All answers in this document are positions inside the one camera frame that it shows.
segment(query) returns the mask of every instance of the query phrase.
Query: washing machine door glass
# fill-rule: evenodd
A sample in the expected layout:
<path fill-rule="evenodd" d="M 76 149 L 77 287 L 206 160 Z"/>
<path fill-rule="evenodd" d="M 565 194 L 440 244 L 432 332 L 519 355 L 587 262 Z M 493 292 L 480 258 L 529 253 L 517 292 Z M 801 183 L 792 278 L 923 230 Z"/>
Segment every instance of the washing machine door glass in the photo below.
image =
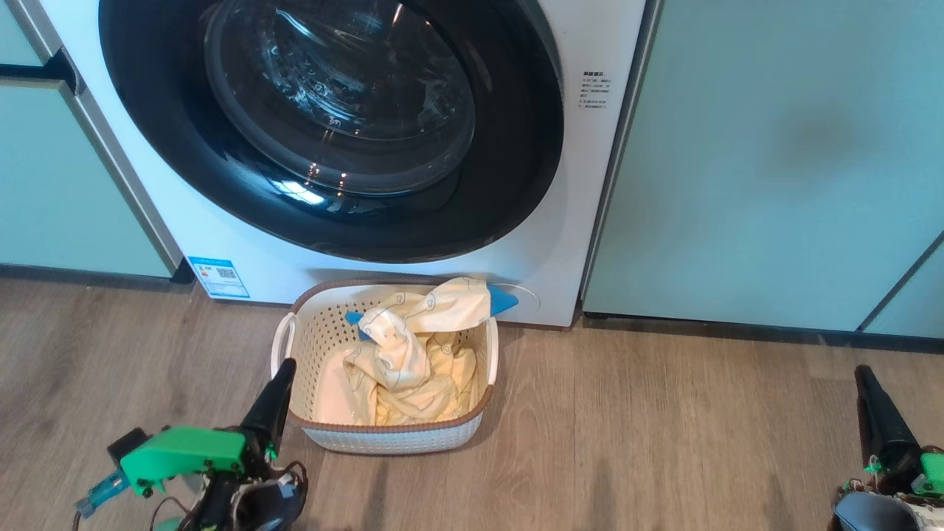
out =
<path fill-rule="evenodd" d="M 432 23 L 396 0 L 229 0 L 207 76 L 261 153 L 354 195 L 426 188 L 462 161 L 475 105 Z"/>

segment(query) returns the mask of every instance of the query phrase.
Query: floor plank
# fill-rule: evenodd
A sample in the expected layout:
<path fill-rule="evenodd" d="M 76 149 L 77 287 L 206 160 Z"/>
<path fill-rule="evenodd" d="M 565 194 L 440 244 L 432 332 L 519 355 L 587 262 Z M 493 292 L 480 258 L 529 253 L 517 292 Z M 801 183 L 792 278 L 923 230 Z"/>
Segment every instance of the floor plank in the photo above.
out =
<path fill-rule="evenodd" d="M 131 427 L 237 422 L 284 312 L 0 279 L 0 529 L 65 527 Z M 857 473 L 860 363 L 919 440 L 944 442 L 941 356 L 581 326 L 501 327 L 500 342 L 493 403 L 463 449 L 338 455 L 290 426 L 281 456 L 312 478 L 297 528 L 822 529 Z M 126 493 L 83 529 L 144 528 L 155 504 Z"/>

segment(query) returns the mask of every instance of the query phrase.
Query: laundry basket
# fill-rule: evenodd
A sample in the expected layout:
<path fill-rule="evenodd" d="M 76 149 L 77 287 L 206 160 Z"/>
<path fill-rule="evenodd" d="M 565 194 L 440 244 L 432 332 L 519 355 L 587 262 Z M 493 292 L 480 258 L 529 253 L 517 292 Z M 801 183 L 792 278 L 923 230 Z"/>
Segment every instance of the laundry basket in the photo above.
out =
<path fill-rule="evenodd" d="M 460 332 L 460 344 L 476 353 L 475 378 L 481 396 L 468 413 L 442 422 L 406 426 L 356 426 L 317 418 L 319 377 L 327 373 L 329 354 L 340 344 L 357 341 L 358 328 L 345 320 L 347 312 L 365 312 L 397 292 L 429 293 L 443 280 L 403 276 L 384 280 L 324 283 L 307 291 L 278 324 L 272 341 L 272 374 L 285 357 L 298 363 L 290 418 L 318 445 L 348 454 L 425 454 L 464 445 L 481 423 L 482 412 L 492 398 L 497 376 L 498 333 L 492 317 L 478 327 Z"/>

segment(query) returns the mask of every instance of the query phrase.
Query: cream fabric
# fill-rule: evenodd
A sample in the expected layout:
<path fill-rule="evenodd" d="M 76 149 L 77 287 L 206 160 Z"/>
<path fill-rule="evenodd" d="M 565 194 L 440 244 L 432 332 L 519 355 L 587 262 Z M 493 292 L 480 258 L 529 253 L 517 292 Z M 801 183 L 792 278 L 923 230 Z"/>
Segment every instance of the cream fabric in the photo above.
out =
<path fill-rule="evenodd" d="M 400 292 L 368 310 L 359 323 L 371 341 L 344 352 L 359 425 L 452 420 L 468 412 L 476 388 L 476 356 L 456 334 L 491 316 L 485 282 L 459 278 L 428 295 Z"/>

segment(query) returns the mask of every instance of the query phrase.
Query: front-load washing machine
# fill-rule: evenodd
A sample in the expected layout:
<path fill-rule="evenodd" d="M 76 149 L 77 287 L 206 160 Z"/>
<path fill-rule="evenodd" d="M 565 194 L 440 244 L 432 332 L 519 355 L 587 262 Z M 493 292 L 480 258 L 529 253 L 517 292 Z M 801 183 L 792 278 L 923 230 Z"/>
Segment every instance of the front-load washing machine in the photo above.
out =
<path fill-rule="evenodd" d="M 9 1 L 211 297 L 470 275 L 571 323 L 645 0 Z"/>

